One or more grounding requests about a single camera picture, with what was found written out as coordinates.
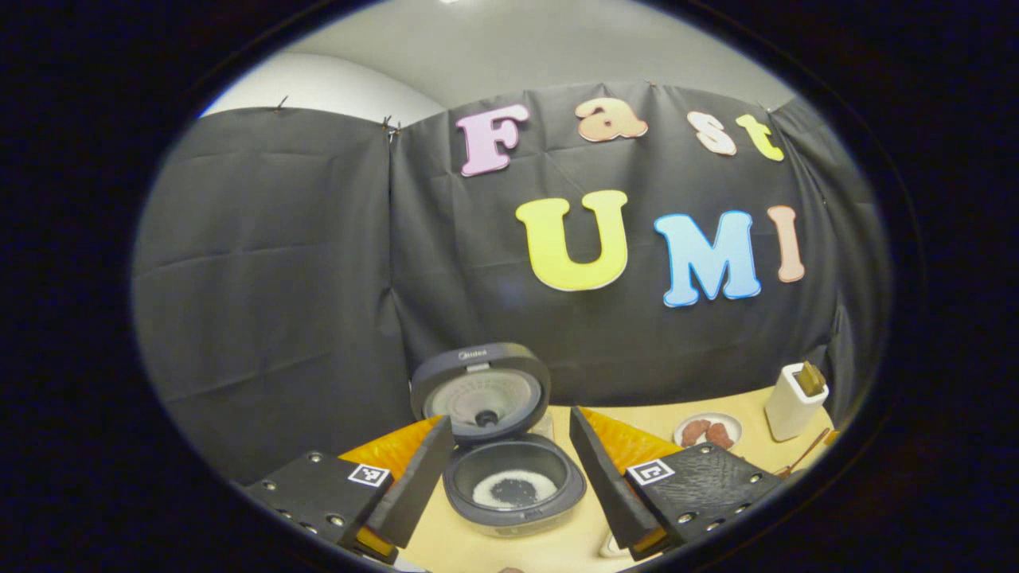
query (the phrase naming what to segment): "meat piece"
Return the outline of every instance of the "meat piece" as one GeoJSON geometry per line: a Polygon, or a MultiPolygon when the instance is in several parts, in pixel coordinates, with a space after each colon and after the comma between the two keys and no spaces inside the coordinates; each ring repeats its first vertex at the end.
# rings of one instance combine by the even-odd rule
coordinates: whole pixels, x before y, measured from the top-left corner
{"type": "Polygon", "coordinates": [[[707,428],[707,440],[719,448],[725,448],[726,450],[729,450],[733,447],[733,444],[736,444],[729,438],[729,432],[726,431],[725,424],[717,422],[711,424],[711,426],[707,428]]]}
{"type": "Polygon", "coordinates": [[[697,444],[697,439],[707,431],[710,425],[711,422],[707,420],[694,420],[690,422],[687,424],[687,427],[683,428],[683,442],[680,446],[689,448],[697,444]]]}

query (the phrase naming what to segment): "rice cooker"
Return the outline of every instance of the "rice cooker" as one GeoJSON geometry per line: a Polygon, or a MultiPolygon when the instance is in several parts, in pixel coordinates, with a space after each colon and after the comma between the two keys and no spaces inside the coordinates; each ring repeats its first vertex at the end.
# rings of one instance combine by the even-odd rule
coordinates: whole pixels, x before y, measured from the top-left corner
{"type": "Polygon", "coordinates": [[[583,473],[552,440],[528,433],[548,407],[551,375],[527,348],[496,343],[435,356],[411,378],[419,419],[448,415],[457,448],[446,498],[482,533],[529,535],[569,520],[583,473]]]}

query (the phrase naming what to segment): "midea logo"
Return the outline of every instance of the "midea logo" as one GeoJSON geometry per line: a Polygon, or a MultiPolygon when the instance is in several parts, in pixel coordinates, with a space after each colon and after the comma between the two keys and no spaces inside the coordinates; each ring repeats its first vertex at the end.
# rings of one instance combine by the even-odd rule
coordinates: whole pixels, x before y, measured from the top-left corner
{"type": "Polygon", "coordinates": [[[482,349],[482,350],[470,350],[470,351],[468,351],[468,350],[462,350],[462,351],[460,351],[460,354],[458,354],[457,356],[461,360],[467,360],[468,358],[477,358],[479,356],[485,356],[486,354],[488,354],[488,351],[484,350],[484,349],[482,349]]]}

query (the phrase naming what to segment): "white rice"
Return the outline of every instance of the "white rice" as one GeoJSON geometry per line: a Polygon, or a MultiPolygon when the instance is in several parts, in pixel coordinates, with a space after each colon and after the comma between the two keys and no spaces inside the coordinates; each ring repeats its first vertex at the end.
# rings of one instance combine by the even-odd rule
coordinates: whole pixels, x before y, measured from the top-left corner
{"type": "Polygon", "coordinates": [[[535,503],[551,498],[552,493],[555,493],[556,489],[552,480],[541,475],[540,473],[527,470],[506,470],[494,473],[485,479],[482,479],[474,487],[474,503],[482,506],[488,506],[490,508],[500,509],[514,509],[521,507],[517,504],[503,502],[492,494],[492,489],[506,479],[519,479],[533,485],[536,498],[535,503]]]}

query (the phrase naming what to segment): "black cloth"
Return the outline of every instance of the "black cloth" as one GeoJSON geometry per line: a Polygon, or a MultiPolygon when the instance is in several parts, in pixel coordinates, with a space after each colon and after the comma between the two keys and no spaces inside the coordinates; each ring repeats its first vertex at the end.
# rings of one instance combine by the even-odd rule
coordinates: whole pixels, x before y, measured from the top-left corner
{"type": "Polygon", "coordinates": [[[443,351],[530,348],[551,403],[647,405],[774,383],[804,358],[828,377],[839,423],[869,383],[891,272],[869,186],[802,101],[769,113],[647,83],[524,91],[386,131],[337,114],[243,109],[204,117],[168,157],[139,232],[140,345],[170,413],[218,469],[248,482],[308,449],[343,451],[413,420],[408,378],[443,351]],[[576,106],[628,102],[649,129],[591,143],[576,106]],[[464,177],[466,115],[523,104],[508,167],[464,177]],[[708,151],[687,113],[715,116],[738,146],[708,151]],[[761,155],[736,118],[769,126],[761,155]],[[596,259],[581,198],[619,190],[629,260],[600,290],[559,292],[531,269],[516,209],[568,200],[567,245],[596,259]],[[779,280],[767,209],[788,205],[805,276],[779,280]],[[707,238],[730,210],[753,219],[761,292],[669,308],[662,215],[707,238]]]}

